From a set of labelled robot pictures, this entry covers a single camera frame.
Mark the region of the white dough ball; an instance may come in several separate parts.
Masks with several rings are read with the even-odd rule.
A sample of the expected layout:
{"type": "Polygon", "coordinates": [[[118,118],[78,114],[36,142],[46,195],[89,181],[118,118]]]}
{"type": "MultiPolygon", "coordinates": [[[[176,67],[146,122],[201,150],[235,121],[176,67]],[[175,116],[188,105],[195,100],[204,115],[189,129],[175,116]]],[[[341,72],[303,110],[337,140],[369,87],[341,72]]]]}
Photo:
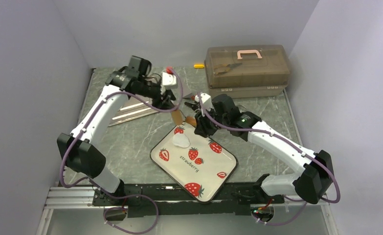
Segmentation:
{"type": "Polygon", "coordinates": [[[188,148],[190,146],[190,140],[185,134],[177,133],[172,138],[172,144],[180,148],[188,148]]]}

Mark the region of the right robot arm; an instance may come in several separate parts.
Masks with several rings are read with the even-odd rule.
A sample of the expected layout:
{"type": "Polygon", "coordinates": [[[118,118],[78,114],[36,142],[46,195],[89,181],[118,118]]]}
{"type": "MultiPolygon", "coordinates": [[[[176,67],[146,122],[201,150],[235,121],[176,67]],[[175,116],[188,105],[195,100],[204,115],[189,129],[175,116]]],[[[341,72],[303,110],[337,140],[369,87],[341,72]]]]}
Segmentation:
{"type": "Polygon", "coordinates": [[[265,203],[276,195],[298,196],[310,204],[317,204],[320,200],[328,203],[340,201],[340,189],[328,152],[315,152],[293,142],[258,115],[240,111],[226,94],[211,97],[198,93],[194,102],[196,135],[206,138],[217,130],[227,130],[231,135],[270,152],[293,170],[293,174],[288,175],[262,175],[253,184],[253,196],[257,202],[265,203]]]}

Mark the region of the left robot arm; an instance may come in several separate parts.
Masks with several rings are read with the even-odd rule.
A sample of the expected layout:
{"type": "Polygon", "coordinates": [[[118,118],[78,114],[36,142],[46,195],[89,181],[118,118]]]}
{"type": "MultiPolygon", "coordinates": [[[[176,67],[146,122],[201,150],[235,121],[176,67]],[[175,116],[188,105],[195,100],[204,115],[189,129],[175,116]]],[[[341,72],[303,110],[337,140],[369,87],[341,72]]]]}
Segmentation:
{"type": "Polygon", "coordinates": [[[61,133],[57,145],[62,158],[59,168],[60,184],[65,188],[76,186],[64,181],[65,167],[83,173],[84,178],[105,193],[105,199],[113,206],[124,200],[125,184],[106,166],[106,157],[96,148],[109,126],[110,120],[122,106],[134,98],[147,107],[161,113],[172,113],[179,109],[174,104],[173,90],[183,94],[182,80],[173,68],[167,67],[157,82],[150,80],[152,63],[141,57],[132,56],[129,64],[113,71],[99,98],[85,118],[69,133],[61,133]]]}

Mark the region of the wooden rolling pin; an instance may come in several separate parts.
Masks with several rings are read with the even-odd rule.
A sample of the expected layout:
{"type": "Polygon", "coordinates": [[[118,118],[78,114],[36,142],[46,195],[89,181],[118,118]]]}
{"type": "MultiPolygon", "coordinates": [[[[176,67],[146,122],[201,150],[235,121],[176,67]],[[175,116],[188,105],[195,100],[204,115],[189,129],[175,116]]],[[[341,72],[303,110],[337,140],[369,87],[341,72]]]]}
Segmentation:
{"type": "Polygon", "coordinates": [[[182,125],[183,123],[188,123],[193,127],[197,127],[196,119],[191,116],[185,116],[179,109],[172,111],[171,117],[175,125],[182,125]]]}

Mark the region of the spatula with wooden handle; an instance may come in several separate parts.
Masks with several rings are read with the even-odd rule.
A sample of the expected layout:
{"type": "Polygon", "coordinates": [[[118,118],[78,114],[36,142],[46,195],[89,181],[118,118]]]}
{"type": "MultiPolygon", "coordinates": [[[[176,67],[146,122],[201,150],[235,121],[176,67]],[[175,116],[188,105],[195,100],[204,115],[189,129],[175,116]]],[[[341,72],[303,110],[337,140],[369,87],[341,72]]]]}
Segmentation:
{"type": "Polygon", "coordinates": [[[193,99],[193,97],[194,97],[193,93],[187,93],[182,96],[182,98],[185,98],[185,99],[193,99]]]}

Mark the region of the strawberry pattern white tray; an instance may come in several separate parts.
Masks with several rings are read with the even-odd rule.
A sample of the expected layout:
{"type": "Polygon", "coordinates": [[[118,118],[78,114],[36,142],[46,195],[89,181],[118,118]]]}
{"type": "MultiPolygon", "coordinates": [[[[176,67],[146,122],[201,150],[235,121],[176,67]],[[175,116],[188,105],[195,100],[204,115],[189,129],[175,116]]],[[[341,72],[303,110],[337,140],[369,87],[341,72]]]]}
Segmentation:
{"type": "Polygon", "coordinates": [[[151,160],[200,203],[212,201],[237,168],[237,158],[211,138],[194,134],[188,123],[175,126],[150,151],[151,160]],[[172,144],[175,134],[185,134],[188,148],[172,144]]]}

